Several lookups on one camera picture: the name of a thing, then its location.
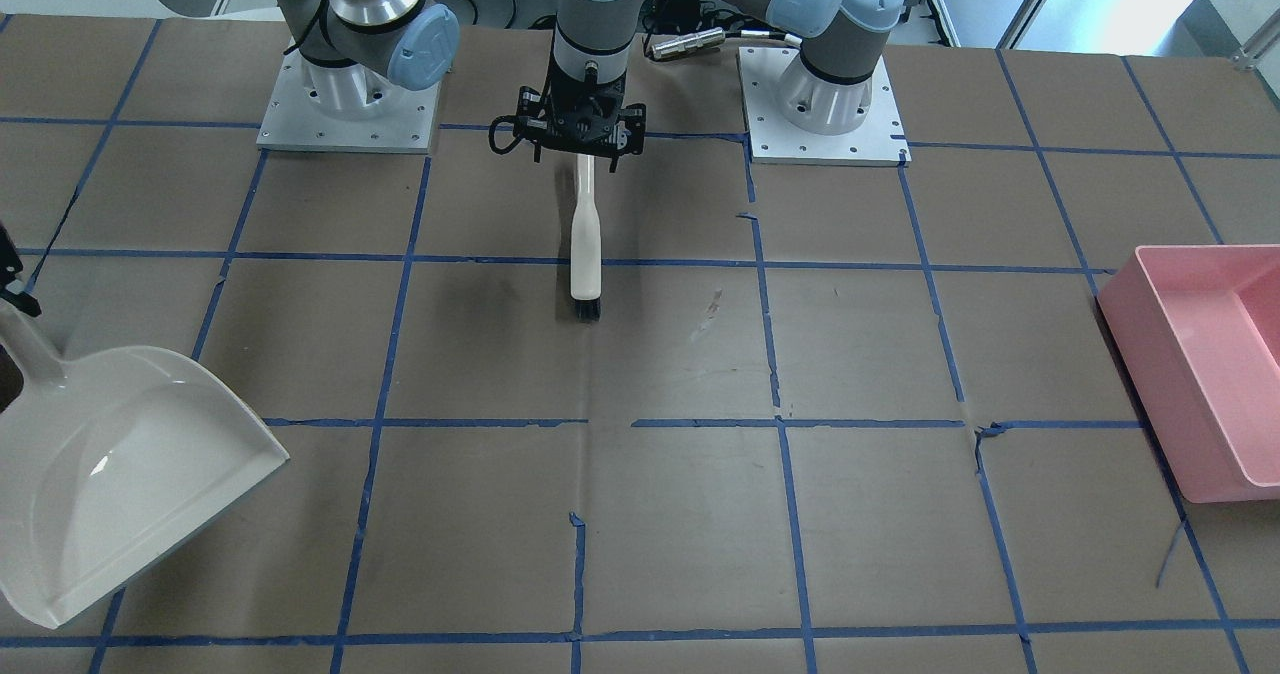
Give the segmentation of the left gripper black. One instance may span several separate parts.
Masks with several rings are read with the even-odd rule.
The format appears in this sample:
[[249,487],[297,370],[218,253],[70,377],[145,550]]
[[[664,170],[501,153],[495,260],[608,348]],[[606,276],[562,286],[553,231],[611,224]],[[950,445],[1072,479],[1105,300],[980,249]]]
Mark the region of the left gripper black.
[[625,78],[608,83],[552,78],[544,92],[522,86],[516,113],[490,123],[488,145],[493,153],[506,155],[527,141],[535,147],[535,162],[541,150],[598,156],[609,162],[643,153],[646,105],[623,104],[625,86]]

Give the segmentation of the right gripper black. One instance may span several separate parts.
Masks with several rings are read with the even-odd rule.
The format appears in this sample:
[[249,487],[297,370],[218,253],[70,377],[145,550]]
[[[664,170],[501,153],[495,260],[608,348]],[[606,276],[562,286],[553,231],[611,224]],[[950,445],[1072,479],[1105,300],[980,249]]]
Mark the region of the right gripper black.
[[20,278],[24,265],[14,246],[13,238],[1,224],[1,297],[27,317],[40,317],[42,308],[35,295],[26,292],[26,281]]

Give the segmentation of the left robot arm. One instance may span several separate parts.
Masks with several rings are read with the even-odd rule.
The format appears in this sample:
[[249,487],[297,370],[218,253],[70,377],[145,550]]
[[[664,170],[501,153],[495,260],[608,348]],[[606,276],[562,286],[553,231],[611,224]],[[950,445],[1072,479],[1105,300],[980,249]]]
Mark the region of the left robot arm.
[[646,107],[628,104],[634,58],[653,63],[742,42],[748,137],[764,162],[901,165],[910,153],[883,63],[906,0],[712,0],[756,23],[637,40],[662,0],[558,0],[544,83],[492,121],[494,153],[517,145],[616,164],[641,153]]

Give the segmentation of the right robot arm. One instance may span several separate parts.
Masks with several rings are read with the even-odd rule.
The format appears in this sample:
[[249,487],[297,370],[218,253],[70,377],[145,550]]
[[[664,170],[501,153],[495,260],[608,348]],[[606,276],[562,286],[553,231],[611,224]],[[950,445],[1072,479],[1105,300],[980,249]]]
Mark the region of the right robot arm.
[[44,258],[402,270],[438,90],[436,0],[276,0],[283,24],[24,13],[3,28],[3,223]]

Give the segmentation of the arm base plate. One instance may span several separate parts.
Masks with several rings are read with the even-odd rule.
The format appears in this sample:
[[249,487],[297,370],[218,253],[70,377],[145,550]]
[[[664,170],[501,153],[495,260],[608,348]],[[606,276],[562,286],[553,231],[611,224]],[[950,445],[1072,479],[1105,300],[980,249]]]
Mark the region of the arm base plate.
[[402,90],[355,64],[283,60],[256,145],[289,153],[430,153],[442,84]]
[[787,165],[899,168],[913,160],[884,59],[869,81],[836,84],[797,49],[740,49],[751,159]]

